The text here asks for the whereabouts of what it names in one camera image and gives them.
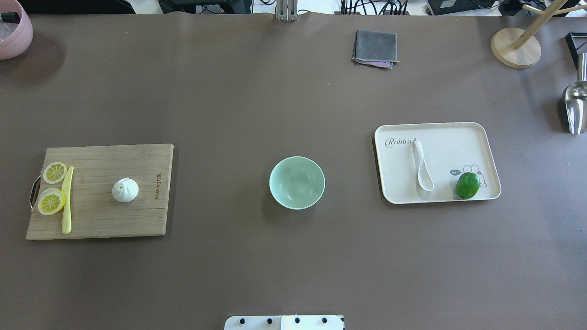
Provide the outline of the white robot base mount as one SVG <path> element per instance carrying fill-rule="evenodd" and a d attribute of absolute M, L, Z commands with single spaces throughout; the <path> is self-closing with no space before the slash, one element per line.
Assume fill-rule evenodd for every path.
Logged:
<path fill-rule="evenodd" d="M 244 315 L 228 317 L 225 330 L 344 330 L 340 315 Z"/>

